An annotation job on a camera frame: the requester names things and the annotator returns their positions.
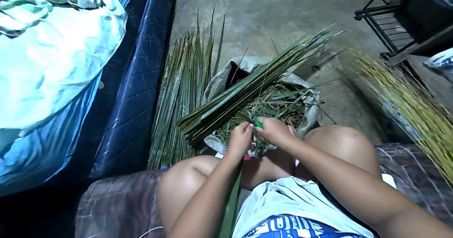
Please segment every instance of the palm leaf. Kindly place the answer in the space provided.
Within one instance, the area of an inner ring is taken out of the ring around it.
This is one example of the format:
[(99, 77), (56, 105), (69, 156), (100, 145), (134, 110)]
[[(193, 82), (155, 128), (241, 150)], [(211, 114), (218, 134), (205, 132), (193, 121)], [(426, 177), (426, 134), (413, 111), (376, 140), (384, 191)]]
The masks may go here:
[(201, 141), (228, 121), (238, 108), (256, 97), (262, 88), (269, 87), (305, 54), (326, 43), (331, 37), (332, 35), (327, 30), (323, 30), (299, 44), (305, 38), (302, 36), (267, 65), (237, 82), (195, 112), (180, 119), (176, 123), (178, 129), (189, 136), (190, 144)]
[(178, 132), (176, 122), (201, 106), (202, 94), (211, 79), (213, 20), (214, 12), (207, 46), (204, 46), (204, 27), (201, 37), (197, 16), (195, 31), (188, 31), (176, 40), (172, 53), (167, 54), (151, 132), (148, 169), (169, 167), (180, 160), (198, 155), (198, 150), (187, 143), (187, 136)]
[(220, 225), (218, 226), (216, 235), (216, 237), (218, 238), (231, 238), (232, 236), (237, 198), (240, 192), (239, 184), (241, 183), (241, 175), (242, 161), (239, 164), (239, 172), (234, 179), (235, 182), (232, 184), (227, 193), (226, 204), (223, 208), (223, 214), (219, 219)]

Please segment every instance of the white cord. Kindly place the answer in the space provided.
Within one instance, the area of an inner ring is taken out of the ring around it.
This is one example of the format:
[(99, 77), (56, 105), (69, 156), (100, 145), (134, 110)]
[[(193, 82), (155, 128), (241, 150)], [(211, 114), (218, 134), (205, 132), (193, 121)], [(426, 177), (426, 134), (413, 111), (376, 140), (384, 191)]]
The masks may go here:
[(152, 231), (154, 231), (156, 229), (162, 229), (162, 228), (164, 228), (164, 227), (155, 227), (153, 229), (150, 229), (150, 230), (146, 231), (144, 234), (140, 235), (139, 238), (143, 238), (145, 235), (149, 234), (150, 232), (152, 232)]

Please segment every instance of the bundle of palm leaves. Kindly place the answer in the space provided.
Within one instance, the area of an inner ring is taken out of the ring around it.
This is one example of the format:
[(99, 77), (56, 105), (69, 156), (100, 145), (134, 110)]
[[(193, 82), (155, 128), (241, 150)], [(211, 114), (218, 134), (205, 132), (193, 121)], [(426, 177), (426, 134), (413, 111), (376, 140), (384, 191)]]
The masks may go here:
[(407, 126), (404, 127), (397, 119), (396, 123), (433, 161), (445, 181), (453, 184), (453, 124), (450, 113), (410, 73), (385, 67), (357, 52), (353, 55), (359, 69), (354, 73), (372, 89), (381, 104), (392, 103), (395, 111), (416, 132), (409, 132)]
[(169, 167), (177, 162), (198, 154), (184, 135), (176, 128), (176, 121), (201, 106), (201, 98), (206, 86), (217, 73), (222, 50), (222, 31), (218, 46), (217, 61), (211, 69), (214, 45), (212, 12), (211, 26), (207, 45), (204, 43), (204, 29), (200, 32), (197, 17), (195, 31), (187, 32), (175, 41), (173, 50), (167, 54), (164, 75), (156, 106), (155, 123), (151, 131), (151, 149), (148, 169)]
[(315, 48), (325, 44), (333, 35), (328, 30), (308, 37), (302, 36), (268, 64), (213, 98), (176, 122), (188, 142), (195, 144), (228, 122), (247, 103), (269, 88), (288, 68), (303, 60)]
[[(288, 86), (275, 83), (264, 90), (253, 102), (246, 104), (244, 108), (238, 111), (222, 128), (215, 133), (226, 145), (230, 140), (231, 131), (242, 122), (249, 118), (257, 117), (275, 117), (290, 126), (298, 127), (303, 122), (305, 107), (303, 97), (307, 94), (313, 94), (308, 89), (291, 90)], [(257, 141), (252, 143), (251, 150), (260, 155), (264, 150), (272, 149), (272, 145), (257, 137)]]

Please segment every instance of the mattress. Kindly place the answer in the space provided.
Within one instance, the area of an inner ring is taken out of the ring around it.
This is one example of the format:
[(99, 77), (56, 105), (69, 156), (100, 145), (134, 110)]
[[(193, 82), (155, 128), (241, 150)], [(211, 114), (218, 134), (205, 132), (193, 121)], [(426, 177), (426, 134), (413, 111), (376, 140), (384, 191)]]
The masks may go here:
[(130, 0), (126, 35), (101, 84), (66, 168), (48, 184), (144, 170), (176, 0)]

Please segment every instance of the dried palm leaf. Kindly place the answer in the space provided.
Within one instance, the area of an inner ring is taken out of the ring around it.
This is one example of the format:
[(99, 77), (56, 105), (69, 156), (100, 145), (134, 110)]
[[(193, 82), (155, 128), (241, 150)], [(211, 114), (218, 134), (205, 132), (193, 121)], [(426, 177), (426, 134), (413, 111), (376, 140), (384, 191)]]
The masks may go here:
[(417, 89), (412, 79), (353, 51), (357, 59), (354, 71), (373, 90), (379, 102), (390, 102), (394, 110), (411, 125), (410, 132), (401, 119), (395, 122), (433, 161), (446, 182), (453, 183), (453, 125), (451, 115), (430, 94)]

